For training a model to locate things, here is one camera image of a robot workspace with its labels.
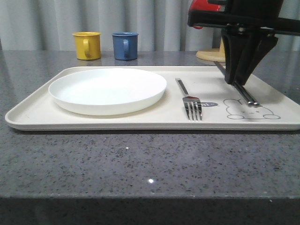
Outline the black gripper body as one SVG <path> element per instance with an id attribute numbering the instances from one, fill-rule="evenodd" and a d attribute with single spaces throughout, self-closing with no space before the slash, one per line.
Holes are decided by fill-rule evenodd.
<path id="1" fill-rule="evenodd" d="M 190 25 L 224 28 L 244 24 L 275 34 L 300 34 L 299 20 L 281 18 L 282 0 L 226 0 L 219 11 L 192 10 Z"/>

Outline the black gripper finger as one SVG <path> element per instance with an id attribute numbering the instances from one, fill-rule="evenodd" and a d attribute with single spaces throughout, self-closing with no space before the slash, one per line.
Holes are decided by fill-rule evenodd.
<path id="1" fill-rule="evenodd" d="M 225 81 L 227 84 L 245 84 L 248 75 L 240 75 L 238 66 L 241 66 L 240 58 L 248 43 L 249 35 L 244 24 L 228 24 L 221 30 L 221 37 L 225 51 Z"/>
<path id="2" fill-rule="evenodd" d="M 238 84 L 246 84 L 253 70 L 265 55 L 276 46 L 277 42 L 278 38 L 273 34 L 251 33 L 249 35 L 237 66 Z"/>

